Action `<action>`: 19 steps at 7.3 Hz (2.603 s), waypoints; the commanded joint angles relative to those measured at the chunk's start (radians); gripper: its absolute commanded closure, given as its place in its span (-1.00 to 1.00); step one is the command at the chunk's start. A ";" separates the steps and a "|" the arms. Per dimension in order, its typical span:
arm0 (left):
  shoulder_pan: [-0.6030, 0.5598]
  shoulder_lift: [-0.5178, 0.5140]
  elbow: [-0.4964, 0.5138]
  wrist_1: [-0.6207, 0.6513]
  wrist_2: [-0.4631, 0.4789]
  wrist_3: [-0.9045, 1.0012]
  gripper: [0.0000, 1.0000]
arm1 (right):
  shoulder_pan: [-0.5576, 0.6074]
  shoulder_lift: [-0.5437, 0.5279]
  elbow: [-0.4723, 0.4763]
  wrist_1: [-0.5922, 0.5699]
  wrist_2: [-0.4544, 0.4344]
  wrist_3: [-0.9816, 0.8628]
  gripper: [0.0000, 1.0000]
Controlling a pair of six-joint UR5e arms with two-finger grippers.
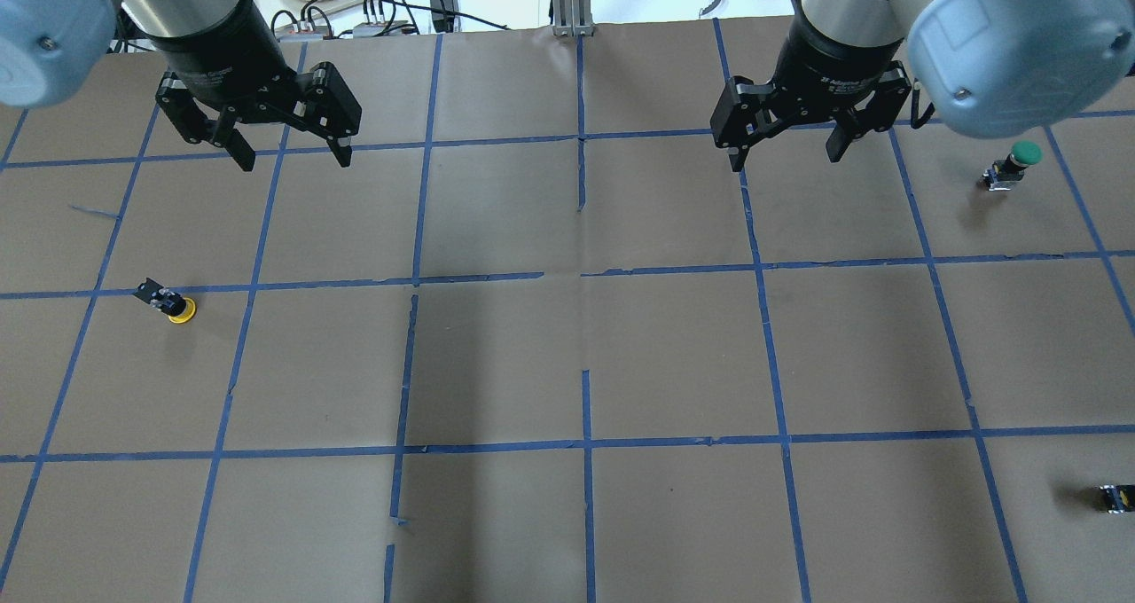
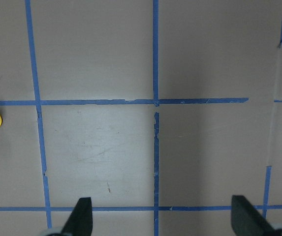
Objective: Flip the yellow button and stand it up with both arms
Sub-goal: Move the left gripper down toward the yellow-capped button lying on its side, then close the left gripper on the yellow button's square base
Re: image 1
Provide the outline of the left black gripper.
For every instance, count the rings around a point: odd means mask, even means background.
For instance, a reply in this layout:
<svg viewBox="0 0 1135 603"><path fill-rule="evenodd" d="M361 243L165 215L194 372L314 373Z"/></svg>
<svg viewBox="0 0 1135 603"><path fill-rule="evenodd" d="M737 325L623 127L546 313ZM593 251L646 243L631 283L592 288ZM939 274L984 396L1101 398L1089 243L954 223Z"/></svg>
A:
<svg viewBox="0 0 1135 603"><path fill-rule="evenodd" d="M238 0L208 30L153 42L168 62L155 103L186 143L222 149L252 171L257 154L236 128L238 115L269 123L268 114L289 114L297 103L297 128L323 139L338 166L351 166L351 139L364 114L356 95L333 62L317 62L296 85L296 72L252 0ZM219 114L207 117L201 104Z"/></svg>

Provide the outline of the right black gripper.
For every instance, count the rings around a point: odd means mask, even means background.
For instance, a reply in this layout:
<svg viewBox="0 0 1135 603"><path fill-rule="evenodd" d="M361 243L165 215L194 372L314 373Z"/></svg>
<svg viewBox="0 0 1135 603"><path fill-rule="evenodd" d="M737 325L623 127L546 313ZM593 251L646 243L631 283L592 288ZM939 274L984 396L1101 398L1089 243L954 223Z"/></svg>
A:
<svg viewBox="0 0 1135 603"><path fill-rule="evenodd" d="M794 19L777 58L773 84L747 77L725 81L709 119L717 149L726 151L732 171L741 171L751 146L787 129L791 115L801 123L831 122L826 141L832 164L864 134L886 133L913 93L897 42L856 48L831 40L809 20Z"/></svg>

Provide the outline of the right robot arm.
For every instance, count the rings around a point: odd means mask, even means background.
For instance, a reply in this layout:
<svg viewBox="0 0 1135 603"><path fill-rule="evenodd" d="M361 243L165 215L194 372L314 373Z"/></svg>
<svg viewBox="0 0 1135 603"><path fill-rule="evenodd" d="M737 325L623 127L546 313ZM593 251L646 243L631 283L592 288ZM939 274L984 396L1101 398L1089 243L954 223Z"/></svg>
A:
<svg viewBox="0 0 1135 603"><path fill-rule="evenodd" d="M839 161L896 125L913 90L955 133L1006 139L1081 114L1132 72L1132 0L791 0L768 82L725 82L709 127L741 171L751 146L833 122Z"/></svg>

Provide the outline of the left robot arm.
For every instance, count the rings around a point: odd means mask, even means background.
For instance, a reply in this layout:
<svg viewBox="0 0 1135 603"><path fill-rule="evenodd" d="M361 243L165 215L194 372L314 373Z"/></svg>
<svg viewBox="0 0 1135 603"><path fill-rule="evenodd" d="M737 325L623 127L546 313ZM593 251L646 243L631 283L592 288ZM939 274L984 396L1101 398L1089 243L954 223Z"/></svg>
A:
<svg viewBox="0 0 1135 603"><path fill-rule="evenodd" d="M186 143L218 146L250 171L255 153L239 125L281 123L351 164L362 109L348 83L333 62L292 69L253 0L1 0L1 12L5 104L70 99L126 12L163 55L155 103Z"/></svg>

